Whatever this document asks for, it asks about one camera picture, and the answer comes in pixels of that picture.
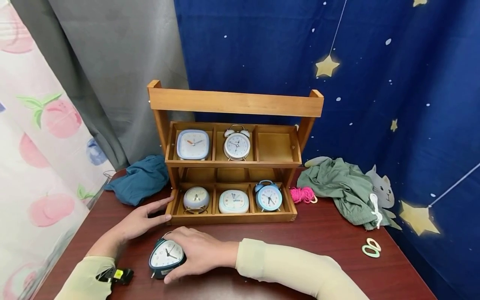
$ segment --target wooden table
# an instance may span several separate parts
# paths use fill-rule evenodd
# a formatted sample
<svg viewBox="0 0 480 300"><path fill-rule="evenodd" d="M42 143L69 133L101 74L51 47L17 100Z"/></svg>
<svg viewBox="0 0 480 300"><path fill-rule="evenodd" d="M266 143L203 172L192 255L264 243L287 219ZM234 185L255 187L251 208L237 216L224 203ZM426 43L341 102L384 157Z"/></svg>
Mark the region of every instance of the wooden table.
<svg viewBox="0 0 480 300"><path fill-rule="evenodd" d="M170 188L167 187L146 201L159 200L169 194ZM363 227L351 225L338 213L330 199L319 199L316 204L299 204L297 210L297 219L289 223L203 225L195 228L220 240L251 238L329 255L371 300L435 299L385 229L366 232ZM52 300L93 243L130 211L132 207L121 204L113 192L103 192L35 300ZM150 279L148 258L153 246L157 239L173 228L160 226L131 241L118 267L133 269L135 276L130 285L115 286L110 299L312 299L280 284L244 278L234 269L227 268L201 276L189 276L169 286L164 285L162 280ZM381 245L380 258L373 259L362 253L361 247L368 237Z"/></svg>

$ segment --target star print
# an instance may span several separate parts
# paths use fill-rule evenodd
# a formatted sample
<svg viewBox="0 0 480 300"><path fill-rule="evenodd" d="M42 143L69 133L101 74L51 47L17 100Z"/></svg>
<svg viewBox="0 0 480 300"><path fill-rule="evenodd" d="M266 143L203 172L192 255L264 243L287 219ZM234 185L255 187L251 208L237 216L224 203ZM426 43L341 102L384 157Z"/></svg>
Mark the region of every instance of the star print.
<svg viewBox="0 0 480 300"><path fill-rule="evenodd" d="M339 65L340 63L333 61L332 57L329 54L323 61L315 64L315 66L317 66L316 76L327 75L332 77L333 69L335 69Z"/></svg>
<svg viewBox="0 0 480 300"><path fill-rule="evenodd" d="M427 4L428 0L413 0L413 7L420 4Z"/></svg>
<svg viewBox="0 0 480 300"><path fill-rule="evenodd" d="M392 120L392 125L390 126L390 130L395 132L395 130L398 128L398 126L396 125L396 121L398 119L395 119L395 120Z"/></svg>
<svg viewBox="0 0 480 300"><path fill-rule="evenodd" d="M401 203L403 211L400 213L400 217L412 227L418 236L426 230L440 233L430 220L430 213L427 207L412 207L403 201Z"/></svg>

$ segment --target round alarm clock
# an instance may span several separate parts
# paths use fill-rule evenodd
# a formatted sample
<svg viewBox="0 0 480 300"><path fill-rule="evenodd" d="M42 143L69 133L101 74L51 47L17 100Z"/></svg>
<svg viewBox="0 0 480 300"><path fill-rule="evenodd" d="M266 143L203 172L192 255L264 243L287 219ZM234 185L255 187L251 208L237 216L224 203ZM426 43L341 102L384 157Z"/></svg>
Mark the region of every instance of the round alarm clock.
<svg viewBox="0 0 480 300"><path fill-rule="evenodd" d="M177 155L181 160L205 160L210 150L210 138L203 130L187 129L177 139Z"/></svg>
<svg viewBox="0 0 480 300"><path fill-rule="evenodd" d="M262 182L269 182L270 185L263 185ZM262 180L255 185L255 201L262 212L273 212L282 205L282 193L271 180Z"/></svg>
<svg viewBox="0 0 480 300"><path fill-rule="evenodd" d="M235 131L234 126L241 126L243 130ZM228 160L243 160L250 153L250 133L242 125L232 125L224 133L227 138L223 144L223 152Z"/></svg>
<svg viewBox="0 0 480 300"><path fill-rule="evenodd" d="M187 257L182 247L172 240L159 239L150 255L148 266L152 278L163 279L173 269L185 263Z"/></svg>
<svg viewBox="0 0 480 300"><path fill-rule="evenodd" d="M210 203L210 195L208 191L200 186L188 189L183 196L183 207L185 210L199 214L204 212Z"/></svg>
<svg viewBox="0 0 480 300"><path fill-rule="evenodd" d="M248 212L249 200L245 192L227 190L220 195L218 209L223 214L244 214Z"/></svg>

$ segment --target wooden organizer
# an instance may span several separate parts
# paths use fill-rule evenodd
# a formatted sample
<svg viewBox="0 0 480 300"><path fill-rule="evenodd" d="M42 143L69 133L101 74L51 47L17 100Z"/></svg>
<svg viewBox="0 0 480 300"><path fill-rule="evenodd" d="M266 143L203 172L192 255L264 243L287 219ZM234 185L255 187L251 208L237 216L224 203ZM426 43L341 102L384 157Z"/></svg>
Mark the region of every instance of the wooden organizer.
<svg viewBox="0 0 480 300"><path fill-rule="evenodd" d="M295 169L302 164L301 152L310 136L315 118L322 113L324 97L317 90L310 97L256 95L225 92L163 89L159 80L147 86L158 134L165 155L174 200L167 206L169 224L222 224L289 222L297 210L288 188ZM224 132L232 124L209 122L169 122L168 110L219 112L301 117L295 126L242 124L250 133L251 150L245 160L228 160L223 152ZM210 137L206 160L180 160L176 151L179 133L200 129ZM260 180L271 180L283 195L280 211L261 212L255 203L254 187ZM185 212L183 195L191 187L209 191L210 204L201 214ZM250 199L245 214L222 214L218 209L221 193L241 190Z"/></svg>

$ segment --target arm sleeve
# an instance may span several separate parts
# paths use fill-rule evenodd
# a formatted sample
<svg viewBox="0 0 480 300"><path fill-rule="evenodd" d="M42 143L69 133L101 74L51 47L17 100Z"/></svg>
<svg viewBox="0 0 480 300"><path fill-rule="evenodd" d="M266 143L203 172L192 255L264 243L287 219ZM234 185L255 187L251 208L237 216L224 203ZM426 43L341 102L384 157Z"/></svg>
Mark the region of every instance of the arm sleeve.
<svg viewBox="0 0 480 300"><path fill-rule="evenodd" d="M65 281L55 300L105 300L111 293L111 283L100 282L96 276L114 266L111 257L85 257Z"/></svg>
<svg viewBox="0 0 480 300"><path fill-rule="evenodd" d="M235 268L242 276L277 282L317 299L368 300L331 257L297 248L243 239Z"/></svg>

